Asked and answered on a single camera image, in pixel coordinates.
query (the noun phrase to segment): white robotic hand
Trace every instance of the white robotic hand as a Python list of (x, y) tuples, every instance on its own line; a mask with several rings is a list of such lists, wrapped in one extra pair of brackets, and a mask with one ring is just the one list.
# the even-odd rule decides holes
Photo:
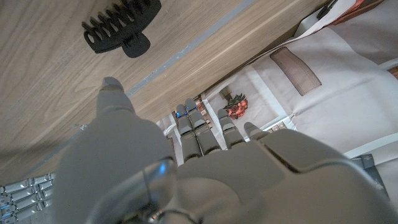
[(295, 131), (245, 142), (225, 111), (222, 151), (193, 100), (178, 105), (185, 163), (105, 78), (97, 117), (64, 154), (57, 223), (398, 223), (371, 179), (334, 149)]

